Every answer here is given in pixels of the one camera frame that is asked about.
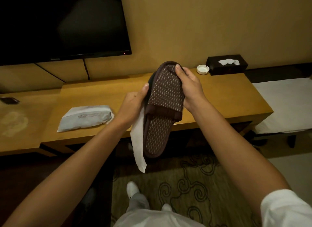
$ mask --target hand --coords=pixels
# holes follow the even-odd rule
[[[128,129],[138,118],[148,90],[149,84],[146,83],[138,92],[127,93],[114,120],[122,123]]]
[[[185,94],[184,107],[192,113],[196,105],[202,101],[207,101],[207,99],[199,79],[188,68],[183,67],[183,69],[185,73],[179,64],[175,67],[176,74],[182,81],[182,88]]]

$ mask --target white ashtray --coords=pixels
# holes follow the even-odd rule
[[[206,75],[209,72],[209,67],[206,65],[197,66],[197,73],[200,75]]]

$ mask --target white bed sheet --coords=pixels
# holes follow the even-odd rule
[[[253,85],[274,111],[255,127],[257,134],[312,128],[312,79],[267,81]]]

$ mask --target white tissue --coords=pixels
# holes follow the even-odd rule
[[[233,60],[233,59],[223,59],[223,60],[220,60],[218,62],[221,63],[223,66],[226,64],[232,64],[232,63],[234,63],[235,65],[239,65],[239,61]]]
[[[130,137],[133,147],[133,154],[135,156],[135,163],[138,166],[138,169],[145,173],[146,162],[143,157],[143,122],[144,122],[144,106],[140,111],[140,115],[135,123],[132,125]]]
[[[113,118],[108,105],[74,107],[62,117],[57,132],[108,124]]]

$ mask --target gray pants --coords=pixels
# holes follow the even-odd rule
[[[129,212],[132,210],[139,210],[139,209],[150,209],[150,205],[146,197],[143,194],[136,193],[129,200],[129,207],[126,212]]]

